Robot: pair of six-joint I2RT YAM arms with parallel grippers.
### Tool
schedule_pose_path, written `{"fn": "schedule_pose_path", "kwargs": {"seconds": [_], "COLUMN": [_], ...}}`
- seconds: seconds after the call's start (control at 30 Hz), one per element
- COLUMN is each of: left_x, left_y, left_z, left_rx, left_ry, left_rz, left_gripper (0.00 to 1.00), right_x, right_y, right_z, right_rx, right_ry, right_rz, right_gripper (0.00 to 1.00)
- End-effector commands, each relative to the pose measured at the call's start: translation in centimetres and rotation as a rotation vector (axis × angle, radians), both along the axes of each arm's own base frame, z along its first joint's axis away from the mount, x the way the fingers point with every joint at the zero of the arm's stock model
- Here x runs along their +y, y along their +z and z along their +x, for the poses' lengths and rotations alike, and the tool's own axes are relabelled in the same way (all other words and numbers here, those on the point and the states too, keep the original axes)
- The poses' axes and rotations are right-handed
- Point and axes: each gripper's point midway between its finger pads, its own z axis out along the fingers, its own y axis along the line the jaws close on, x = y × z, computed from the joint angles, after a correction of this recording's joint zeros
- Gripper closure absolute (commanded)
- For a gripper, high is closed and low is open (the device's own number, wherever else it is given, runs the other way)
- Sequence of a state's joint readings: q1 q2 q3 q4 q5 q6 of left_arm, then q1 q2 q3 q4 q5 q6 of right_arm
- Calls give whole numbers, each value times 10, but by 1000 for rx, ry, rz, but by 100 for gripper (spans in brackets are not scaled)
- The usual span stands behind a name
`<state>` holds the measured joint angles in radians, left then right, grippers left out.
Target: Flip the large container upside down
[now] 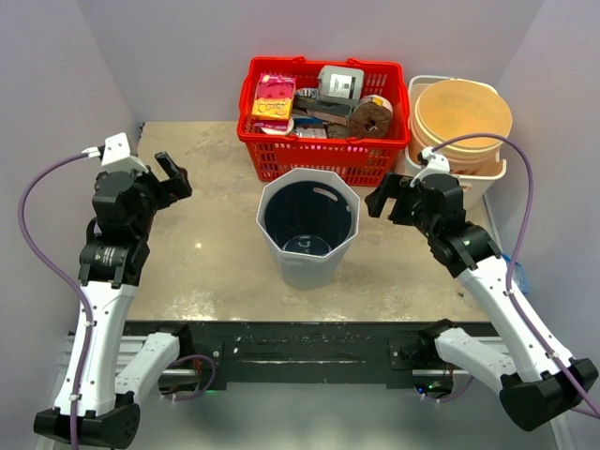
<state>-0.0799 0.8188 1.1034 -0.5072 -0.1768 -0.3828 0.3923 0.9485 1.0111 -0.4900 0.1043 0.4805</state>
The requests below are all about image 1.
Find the white octagonal bin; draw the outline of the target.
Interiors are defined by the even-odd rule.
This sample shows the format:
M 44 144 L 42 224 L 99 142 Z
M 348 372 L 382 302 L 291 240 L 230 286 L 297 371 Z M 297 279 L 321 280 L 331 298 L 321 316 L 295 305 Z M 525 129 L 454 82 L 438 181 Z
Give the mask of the white octagonal bin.
M 289 184 L 300 181 L 314 181 L 326 184 L 341 193 L 348 201 L 352 212 L 352 230 L 347 239 L 337 248 L 324 256 L 305 253 L 293 253 L 280 249 L 267 234 L 264 226 L 264 212 L 267 203 L 275 193 Z M 262 191 L 256 216 L 257 225 L 262 231 L 264 240 L 271 252 L 283 280 L 298 290 L 321 288 L 332 280 L 338 265 L 350 248 L 359 231 L 360 197 L 335 172 L 296 168 L 280 176 L 266 185 Z

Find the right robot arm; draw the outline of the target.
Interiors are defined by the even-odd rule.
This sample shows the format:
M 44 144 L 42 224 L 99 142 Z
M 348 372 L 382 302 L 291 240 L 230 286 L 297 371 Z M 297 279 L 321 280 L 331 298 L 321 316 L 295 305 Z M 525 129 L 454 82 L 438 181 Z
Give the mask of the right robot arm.
M 417 180 L 390 172 L 366 197 L 369 215 L 379 217 L 389 199 L 395 202 L 389 220 L 426 237 L 434 259 L 486 312 L 508 353 L 492 350 L 448 320 L 423 332 L 425 347 L 496 393 L 525 431 L 578 406 L 598 378 L 596 366 L 588 358 L 576 359 L 552 336 L 513 285 L 496 242 L 466 219 L 458 180 L 441 173 Z

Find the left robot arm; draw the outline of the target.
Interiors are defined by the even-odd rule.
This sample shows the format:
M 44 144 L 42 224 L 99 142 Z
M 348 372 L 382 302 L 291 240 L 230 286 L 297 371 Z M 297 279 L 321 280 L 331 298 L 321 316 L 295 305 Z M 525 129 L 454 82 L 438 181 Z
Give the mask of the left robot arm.
M 188 354 L 187 326 L 158 328 L 123 370 L 117 368 L 121 338 L 149 256 L 148 238 L 157 211 L 190 197 L 187 171 L 165 153 L 155 159 L 167 178 L 131 158 L 123 168 L 97 176 L 94 217 L 86 229 L 78 278 L 79 319 L 67 374 L 51 408 L 38 412 L 34 431 L 72 447 L 126 449 L 141 418 L 141 404 L 162 372 Z

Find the dark blue bucket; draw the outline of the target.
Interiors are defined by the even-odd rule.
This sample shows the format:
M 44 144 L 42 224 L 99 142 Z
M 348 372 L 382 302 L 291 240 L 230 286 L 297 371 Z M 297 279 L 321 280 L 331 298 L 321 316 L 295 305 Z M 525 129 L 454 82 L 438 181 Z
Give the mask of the dark blue bucket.
M 264 212 L 267 234 L 288 252 L 324 256 L 349 236 L 353 215 L 348 201 L 326 184 L 300 181 L 279 189 Z

